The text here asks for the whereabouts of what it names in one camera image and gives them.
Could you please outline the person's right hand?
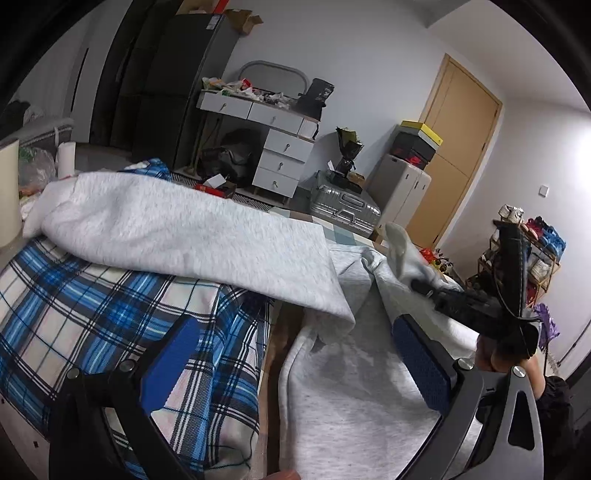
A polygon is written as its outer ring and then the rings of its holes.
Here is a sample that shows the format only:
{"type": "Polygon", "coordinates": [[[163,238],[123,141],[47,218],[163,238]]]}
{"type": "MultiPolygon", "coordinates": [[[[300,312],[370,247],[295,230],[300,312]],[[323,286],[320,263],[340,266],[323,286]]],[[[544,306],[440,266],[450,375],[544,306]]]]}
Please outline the person's right hand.
{"type": "Polygon", "coordinates": [[[505,358],[494,340],[480,335],[477,340],[475,365],[480,370],[499,373],[508,373],[514,366],[519,366],[530,380],[534,397],[539,399],[544,393],[546,380],[537,355],[521,360],[505,358]]]}

